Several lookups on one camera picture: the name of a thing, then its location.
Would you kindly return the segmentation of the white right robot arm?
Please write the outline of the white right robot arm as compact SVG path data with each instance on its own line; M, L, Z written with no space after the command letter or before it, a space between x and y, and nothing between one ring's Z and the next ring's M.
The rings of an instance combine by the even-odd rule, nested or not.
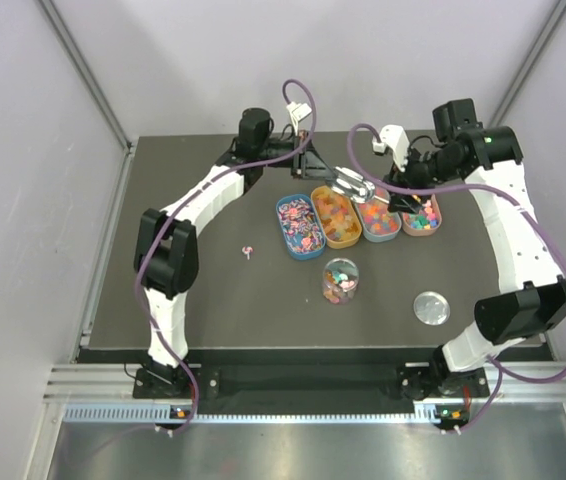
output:
M433 120L432 151L419 152L399 125L384 126L372 145L392 156L383 179L392 209L412 213L433 196L468 190L493 249L498 295L477 301L472 323L430 361L428 388L450 396L501 352L566 318L566 264L535 218L515 132L484 126L470 98L437 107Z

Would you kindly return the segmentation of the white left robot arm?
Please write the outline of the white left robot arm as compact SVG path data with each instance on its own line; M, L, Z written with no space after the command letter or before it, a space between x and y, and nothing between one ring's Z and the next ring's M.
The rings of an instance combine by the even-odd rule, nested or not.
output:
M134 254L135 294L148 316L148 359L138 372L143 395L176 398L197 392L185 362L187 293L199 272L198 236L230 203L241 198L267 167L287 168L296 179L330 178L330 168L313 147L305 119L316 113L306 103L287 104L292 134L273 137L273 120L263 108L243 111L230 146L187 194L161 210L148 209L140 220Z

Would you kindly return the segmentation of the light blue candy tray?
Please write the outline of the light blue candy tray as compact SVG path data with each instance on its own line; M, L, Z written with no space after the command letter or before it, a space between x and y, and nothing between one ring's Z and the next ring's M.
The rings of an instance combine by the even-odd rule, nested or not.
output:
M389 194L378 190L374 197L365 203L355 203L354 209L362 226L363 236L370 242L383 243L393 240L402 228L402 220L397 212L388 210Z

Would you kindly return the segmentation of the pink candy tray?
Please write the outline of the pink candy tray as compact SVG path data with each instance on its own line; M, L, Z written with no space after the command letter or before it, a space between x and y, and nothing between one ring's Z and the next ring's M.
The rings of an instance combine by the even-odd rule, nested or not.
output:
M435 196L427 200L417 213L402 213L402 230L413 237L431 236L442 224L441 211Z

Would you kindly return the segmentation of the orange candy tray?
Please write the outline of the orange candy tray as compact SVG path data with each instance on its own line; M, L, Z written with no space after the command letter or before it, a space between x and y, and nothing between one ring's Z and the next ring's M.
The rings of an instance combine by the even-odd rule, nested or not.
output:
M345 249L354 246L362 234L362 226L352 202L327 186L315 188L310 195L326 237L327 246Z

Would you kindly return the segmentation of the fallen swirl lollipop candy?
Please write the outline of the fallen swirl lollipop candy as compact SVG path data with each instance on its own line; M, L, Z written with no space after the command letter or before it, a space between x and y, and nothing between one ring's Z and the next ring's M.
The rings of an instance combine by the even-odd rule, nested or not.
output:
M243 255L250 260L253 255L254 249L251 246L244 246L242 248Z

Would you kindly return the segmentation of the aluminium right frame post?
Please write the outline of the aluminium right frame post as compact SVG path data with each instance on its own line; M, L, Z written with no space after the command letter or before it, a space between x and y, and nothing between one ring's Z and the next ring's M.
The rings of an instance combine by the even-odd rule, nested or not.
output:
M488 121L489 127L504 124L507 115L512 110L524 87L531 79L535 68L548 50L553 38L566 20L566 0L556 0L542 20L530 44L524 49L522 59L518 62L513 75L508 81L493 114Z

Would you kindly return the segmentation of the aluminium frame post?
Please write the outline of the aluminium frame post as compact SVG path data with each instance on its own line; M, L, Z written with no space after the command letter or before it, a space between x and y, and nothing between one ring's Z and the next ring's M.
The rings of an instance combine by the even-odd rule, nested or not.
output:
M566 20L566 0L556 0L542 20L530 44L524 49L522 59L518 62L513 75L508 81L493 114L488 121L489 127L504 124L507 115L512 110L524 87L531 79L535 68L548 50L553 38Z
M129 152L133 147L133 142L130 140L121 122L117 118L104 90L82 53L57 5L52 0L35 0L34 3L51 27L55 37L60 43L81 83L86 88L92 102L101 114L116 142L120 145L124 152Z

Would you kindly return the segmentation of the aluminium left frame post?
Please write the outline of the aluminium left frame post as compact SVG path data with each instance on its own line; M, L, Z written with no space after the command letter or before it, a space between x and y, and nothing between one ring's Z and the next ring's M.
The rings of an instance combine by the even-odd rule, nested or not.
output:
M130 140L121 122L117 118L104 90L82 53L57 5L52 0L35 0L34 3L51 27L55 37L60 43L81 83L86 88L92 102L101 114L116 142L120 145L124 152L129 152L133 147L133 142Z

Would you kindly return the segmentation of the aluminium front frame rail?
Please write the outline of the aluminium front frame rail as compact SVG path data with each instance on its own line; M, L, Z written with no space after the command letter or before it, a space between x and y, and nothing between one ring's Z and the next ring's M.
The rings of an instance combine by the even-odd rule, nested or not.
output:
M422 365L396 369L371 365L206 365L194 369L198 385L184 374L174 385L109 364L53 368L43 398L57 403L130 403L185 405L201 402L204 411L328 412L355 408L406 410L416 403L454 404L463 393L418 393Z

